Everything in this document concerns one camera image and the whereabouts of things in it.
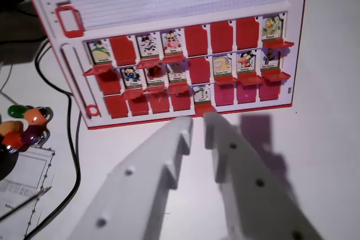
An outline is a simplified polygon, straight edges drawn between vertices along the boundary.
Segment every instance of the black cable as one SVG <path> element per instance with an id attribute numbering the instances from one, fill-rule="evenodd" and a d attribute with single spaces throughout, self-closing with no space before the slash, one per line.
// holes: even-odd
<path id="1" fill-rule="evenodd" d="M 38 39 L 23 39 L 23 40 L 2 40 L 0 41 L 0 45 L 6 44 L 6 43 L 33 43 L 33 42 L 41 42 L 42 40 L 45 40 L 47 37 L 43 36 Z"/>
<path id="2" fill-rule="evenodd" d="M 12 67 L 13 67 L 13 64 L 10 66 L 10 70 L 9 70 L 9 74 L 7 75 L 7 78 L 5 80 L 5 83 L 2 85 L 1 89 L 0 89 L 0 92 L 3 91 L 5 85 L 7 84 L 7 82 L 9 81 L 10 79 L 10 75 L 11 75 L 11 72 L 12 72 Z"/>
<path id="3" fill-rule="evenodd" d="M 47 48 L 47 49 L 45 50 L 45 52 L 44 52 L 40 57 L 39 57 L 39 55 L 40 55 L 40 53 L 44 50 L 46 44 L 48 44 L 48 43 L 49 43 L 49 41 L 48 41 L 48 42 L 45 42 L 45 43 L 43 44 L 43 46 L 41 47 L 41 49 L 39 50 L 37 56 L 35 56 L 35 68 L 36 68 L 36 71 L 37 71 L 38 74 L 40 75 L 41 79 L 43 79 L 43 81 L 45 81 L 45 83 L 47 83 L 50 87 L 52 87 L 53 89 L 57 90 L 58 92 L 60 92 L 60 93 L 62 93 L 62 94 L 65 94 L 65 95 L 68 95 L 68 96 L 72 96 L 73 94 L 72 94 L 71 92 L 62 90 L 61 88 L 59 88 L 59 87 L 57 87 L 56 85 L 54 85 L 53 83 L 51 83 L 51 82 L 44 76 L 44 74 L 41 72 L 40 65 L 39 65 L 40 60 L 41 60 L 41 58 L 45 55 L 45 53 L 50 50 L 51 46 L 50 46 L 49 48 Z"/>
<path id="4" fill-rule="evenodd" d="M 33 238 L 38 232 L 40 232 L 43 228 L 45 228 L 67 205 L 68 203 L 73 199 L 76 192 L 79 189 L 80 181 L 81 181 L 81 173 L 80 173 L 80 162 L 79 162 L 79 128 L 80 128 L 80 122 L 81 122 L 81 114 L 79 113 L 78 118 L 78 124 L 76 126 L 76 133 L 75 133 L 75 148 L 73 144 L 73 139 L 71 137 L 71 125 L 70 125 L 70 118 L 71 118 L 71 96 L 72 94 L 68 91 L 65 91 L 54 84 L 50 83 L 49 80 L 45 78 L 45 76 L 42 74 L 40 70 L 40 60 L 44 56 L 44 53 L 40 56 L 41 52 L 45 48 L 46 44 L 48 42 L 45 42 L 37 55 L 35 56 L 35 68 L 36 71 L 39 73 L 40 77 L 47 83 L 50 87 L 54 88 L 55 90 L 59 91 L 60 93 L 64 94 L 68 98 L 68 104 L 67 104 L 67 121 L 66 121 L 66 128 L 67 128 L 67 138 L 69 140 L 70 145 L 70 151 L 71 155 L 74 161 L 75 165 L 75 172 L 76 172 L 76 181 L 74 184 L 74 187 L 70 191 L 70 193 L 66 196 L 66 198 L 40 223 L 38 226 L 33 229 L 27 236 L 25 236 L 24 240 L 29 240 Z"/>

